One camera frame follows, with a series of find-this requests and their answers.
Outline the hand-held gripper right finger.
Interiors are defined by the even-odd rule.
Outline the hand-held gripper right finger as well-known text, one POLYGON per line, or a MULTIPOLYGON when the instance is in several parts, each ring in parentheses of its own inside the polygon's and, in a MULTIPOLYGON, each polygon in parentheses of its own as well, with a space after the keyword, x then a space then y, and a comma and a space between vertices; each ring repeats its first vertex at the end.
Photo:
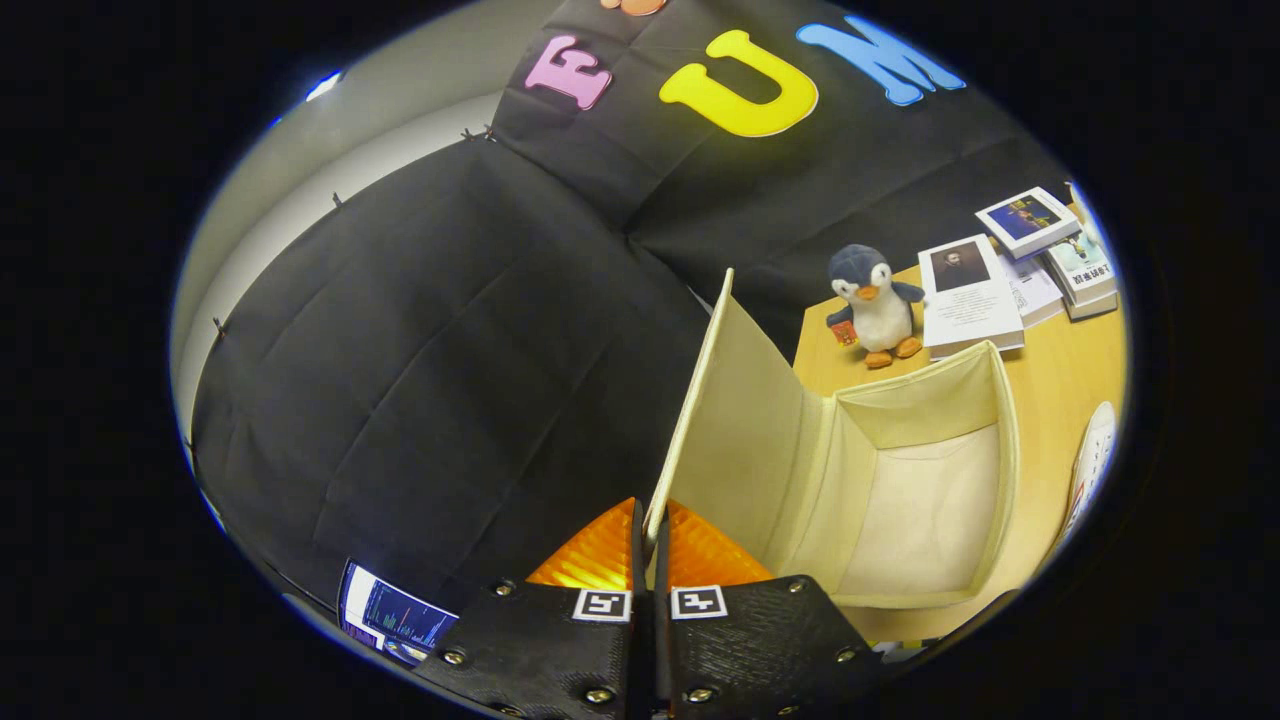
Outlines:
POLYGON ((668 502, 655 542, 655 691, 671 719, 836 719, 879 655, 808 575, 767 571, 668 502))

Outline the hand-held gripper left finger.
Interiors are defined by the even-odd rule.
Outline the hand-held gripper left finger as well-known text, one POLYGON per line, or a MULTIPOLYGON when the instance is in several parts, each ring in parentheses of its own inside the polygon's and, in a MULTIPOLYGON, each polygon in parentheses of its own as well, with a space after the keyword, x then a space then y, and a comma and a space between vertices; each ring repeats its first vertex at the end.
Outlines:
POLYGON ((493 582, 416 675, 518 719, 639 719, 649 707, 645 515, 627 498, 521 582, 493 582))

